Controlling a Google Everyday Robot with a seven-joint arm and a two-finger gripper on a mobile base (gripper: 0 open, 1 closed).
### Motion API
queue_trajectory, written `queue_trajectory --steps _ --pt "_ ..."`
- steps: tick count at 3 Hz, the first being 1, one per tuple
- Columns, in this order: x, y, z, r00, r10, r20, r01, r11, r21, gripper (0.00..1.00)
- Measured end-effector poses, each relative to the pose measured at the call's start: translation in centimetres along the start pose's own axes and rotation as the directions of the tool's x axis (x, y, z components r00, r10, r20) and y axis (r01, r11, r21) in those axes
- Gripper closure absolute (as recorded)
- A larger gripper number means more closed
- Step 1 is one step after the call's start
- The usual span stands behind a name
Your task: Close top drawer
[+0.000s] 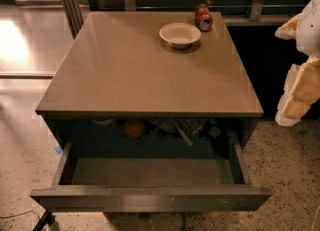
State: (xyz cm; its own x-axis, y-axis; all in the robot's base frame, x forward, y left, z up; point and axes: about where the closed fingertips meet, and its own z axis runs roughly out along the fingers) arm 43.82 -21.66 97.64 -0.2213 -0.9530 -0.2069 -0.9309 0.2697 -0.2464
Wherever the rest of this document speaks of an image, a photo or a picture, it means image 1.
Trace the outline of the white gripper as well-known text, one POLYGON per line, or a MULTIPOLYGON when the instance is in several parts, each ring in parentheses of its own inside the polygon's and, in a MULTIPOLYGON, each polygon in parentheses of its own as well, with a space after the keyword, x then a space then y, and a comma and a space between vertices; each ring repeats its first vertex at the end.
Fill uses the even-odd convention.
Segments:
MULTIPOLYGON (((296 40, 298 51, 308 56, 320 55, 320 0, 311 0, 303 11, 275 31, 284 40, 296 40)), ((291 127, 301 121, 320 99, 320 58, 309 57, 302 65, 292 64, 287 73, 275 121, 291 127)))

